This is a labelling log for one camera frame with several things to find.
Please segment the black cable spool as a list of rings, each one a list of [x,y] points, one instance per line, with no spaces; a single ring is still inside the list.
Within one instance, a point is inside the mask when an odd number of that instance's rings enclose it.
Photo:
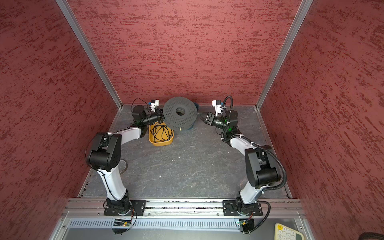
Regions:
[[[176,132],[183,132],[193,127],[197,119],[194,103],[184,97],[169,99],[163,108],[165,124]]]

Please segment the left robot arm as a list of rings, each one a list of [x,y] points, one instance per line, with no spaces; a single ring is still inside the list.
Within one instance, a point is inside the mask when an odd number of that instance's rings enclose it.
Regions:
[[[97,133],[85,152],[87,165],[99,174],[106,188],[107,207],[121,216],[134,210],[119,172],[122,145],[144,137],[148,125],[165,119],[160,107],[151,107],[151,114],[147,115],[141,105],[133,108],[132,116],[133,123],[123,130]]]

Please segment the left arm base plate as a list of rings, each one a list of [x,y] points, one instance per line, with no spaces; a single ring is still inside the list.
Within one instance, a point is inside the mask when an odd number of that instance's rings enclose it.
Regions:
[[[113,204],[113,202],[114,201],[111,203],[105,202],[104,216],[142,216],[147,203],[146,200],[130,200],[122,204]]]

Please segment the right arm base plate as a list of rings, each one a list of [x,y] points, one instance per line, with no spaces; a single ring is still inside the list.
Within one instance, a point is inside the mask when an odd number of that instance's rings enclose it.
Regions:
[[[241,199],[237,198],[235,200],[224,200],[223,212],[224,216],[243,216],[250,217],[256,216],[260,217],[263,215],[263,210],[260,203],[253,204],[244,204]]]

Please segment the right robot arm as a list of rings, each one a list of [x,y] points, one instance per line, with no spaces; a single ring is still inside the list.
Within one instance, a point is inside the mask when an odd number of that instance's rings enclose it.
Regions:
[[[214,113],[199,113],[207,125],[222,130],[221,140],[245,156],[248,182],[236,198],[235,210],[246,216],[259,205],[258,199],[266,192],[278,190],[287,182],[287,172],[268,146],[261,146],[245,137],[238,128],[238,113],[226,117]]]

